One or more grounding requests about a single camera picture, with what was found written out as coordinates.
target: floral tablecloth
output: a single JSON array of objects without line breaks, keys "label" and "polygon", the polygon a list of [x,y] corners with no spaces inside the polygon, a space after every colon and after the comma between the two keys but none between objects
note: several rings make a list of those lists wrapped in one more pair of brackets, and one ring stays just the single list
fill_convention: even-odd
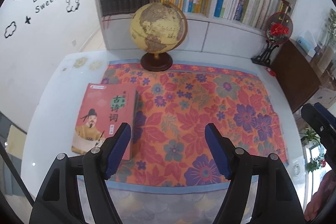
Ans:
[{"label": "floral tablecloth", "polygon": [[287,160],[278,115],[253,73],[199,64],[149,72],[129,60],[111,62],[101,83],[133,83],[139,92],[133,158],[119,167],[109,187],[146,193],[227,188],[204,138],[210,122],[252,155],[274,152]]}]

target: wooden globe base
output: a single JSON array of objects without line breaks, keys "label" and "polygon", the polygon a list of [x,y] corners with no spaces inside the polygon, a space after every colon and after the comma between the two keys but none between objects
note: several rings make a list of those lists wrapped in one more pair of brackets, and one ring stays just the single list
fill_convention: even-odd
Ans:
[{"label": "wooden globe base", "polygon": [[165,71],[173,64],[173,59],[166,52],[159,54],[159,58],[155,58],[154,54],[146,53],[140,63],[144,69],[149,71]]}]

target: red flowers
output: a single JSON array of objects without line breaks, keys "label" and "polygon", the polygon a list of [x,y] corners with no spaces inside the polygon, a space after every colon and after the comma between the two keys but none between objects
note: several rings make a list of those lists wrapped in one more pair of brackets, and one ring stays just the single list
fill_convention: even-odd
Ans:
[{"label": "red flowers", "polygon": [[278,37],[282,34],[288,34],[289,33],[289,28],[288,27],[284,27],[282,24],[280,23],[273,23],[271,25],[271,30],[270,30],[271,35]]}]

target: table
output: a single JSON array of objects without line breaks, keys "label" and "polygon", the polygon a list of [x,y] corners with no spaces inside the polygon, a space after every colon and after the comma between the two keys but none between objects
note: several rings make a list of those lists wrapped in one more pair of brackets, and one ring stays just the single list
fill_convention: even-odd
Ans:
[{"label": "table", "polygon": [[[59,153],[76,155],[71,151],[71,143],[87,84],[100,83],[109,61],[140,59],[143,54],[142,50],[81,52],[66,56],[60,63],[41,96],[27,133],[21,177],[32,195],[37,195],[49,167]],[[170,55],[176,63],[180,60],[226,65],[249,70],[258,75],[279,116],[288,149],[287,170],[297,192],[302,196],[300,199],[303,200],[305,160],[292,111],[276,78],[264,67],[253,64],[251,60],[245,58],[188,51],[171,51]],[[298,176],[293,175],[294,166],[300,169]],[[82,198],[85,190],[80,189],[80,192]]]}]

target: fan stand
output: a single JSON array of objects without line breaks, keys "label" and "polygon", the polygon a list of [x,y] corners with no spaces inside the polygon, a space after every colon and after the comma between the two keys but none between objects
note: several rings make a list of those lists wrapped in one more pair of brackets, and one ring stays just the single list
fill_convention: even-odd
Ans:
[{"label": "fan stand", "polygon": [[264,52],[261,55],[258,55],[257,57],[251,58],[252,62],[257,65],[265,66],[270,68],[271,60],[270,56],[272,51],[279,47],[279,45],[271,44],[268,40],[266,40],[267,47],[264,50]]}]

